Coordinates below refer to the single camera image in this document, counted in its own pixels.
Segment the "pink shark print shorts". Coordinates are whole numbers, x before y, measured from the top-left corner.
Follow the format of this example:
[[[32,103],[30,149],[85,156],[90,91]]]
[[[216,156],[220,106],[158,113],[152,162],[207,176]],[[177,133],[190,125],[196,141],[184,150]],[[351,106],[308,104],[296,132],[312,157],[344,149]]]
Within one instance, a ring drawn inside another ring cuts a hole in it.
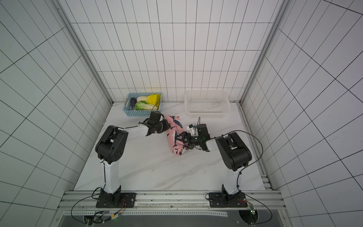
[[[187,145],[182,140],[185,130],[182,127],[180,118],[167,115],[165,119],[170,125],[170,128],[166,131],[169,146],[175,155],[181,156],[187,150]]]

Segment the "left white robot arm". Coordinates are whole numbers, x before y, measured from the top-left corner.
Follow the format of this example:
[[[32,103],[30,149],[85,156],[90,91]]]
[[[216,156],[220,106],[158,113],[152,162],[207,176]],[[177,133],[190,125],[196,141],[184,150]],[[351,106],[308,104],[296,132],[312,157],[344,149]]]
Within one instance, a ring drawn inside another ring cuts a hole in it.
[[[98,141],[95,151],[104,165],[105,186],[100,190],[97,208],[132,208],[135,193],[122,193],[119,180],[119,160],[126,144],[136,138],[163,133],[170,124],[159,111],[152,111],[150,117],[131,127],[110,125]]]

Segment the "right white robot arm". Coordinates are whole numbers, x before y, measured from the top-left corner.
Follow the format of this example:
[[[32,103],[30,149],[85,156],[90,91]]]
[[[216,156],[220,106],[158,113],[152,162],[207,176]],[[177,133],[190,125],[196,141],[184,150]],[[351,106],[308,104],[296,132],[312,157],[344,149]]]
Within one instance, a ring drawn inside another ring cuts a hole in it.
[[[246,196],[239,189],[239,176],[242,170],[252,161],[252,153],[248,146],[238,135],[238,130],[231,131],[217,137],[211,137],[207,126],[200,124],[192,127],[188,132],[182,132],[176,136],[188,149],[200,149],[205,152],[219,152],[224,165],[227,167],[227,175],[222,183],[221,191],[209,193],[206,198],[210,207],[247,207]]]

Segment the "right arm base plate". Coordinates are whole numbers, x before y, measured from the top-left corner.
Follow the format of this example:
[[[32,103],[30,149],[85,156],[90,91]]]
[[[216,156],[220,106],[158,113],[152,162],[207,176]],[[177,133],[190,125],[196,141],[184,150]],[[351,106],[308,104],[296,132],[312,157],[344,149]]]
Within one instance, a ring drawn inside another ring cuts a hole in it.
[[[247,208],[249,205],[245,199],[245,194],[240,192],[235,194],[208,193],[206,199],[209,201],[211,208]]]

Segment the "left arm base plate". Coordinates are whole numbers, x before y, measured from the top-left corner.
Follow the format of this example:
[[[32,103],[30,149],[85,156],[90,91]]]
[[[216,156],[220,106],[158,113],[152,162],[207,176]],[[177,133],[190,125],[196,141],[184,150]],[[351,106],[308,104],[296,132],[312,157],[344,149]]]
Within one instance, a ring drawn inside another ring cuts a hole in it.
[[[135,199],[135,193],[115,192],[114,194],[108,194],[102,192],[97,199],[96,207],[100,209],[133,208]]]

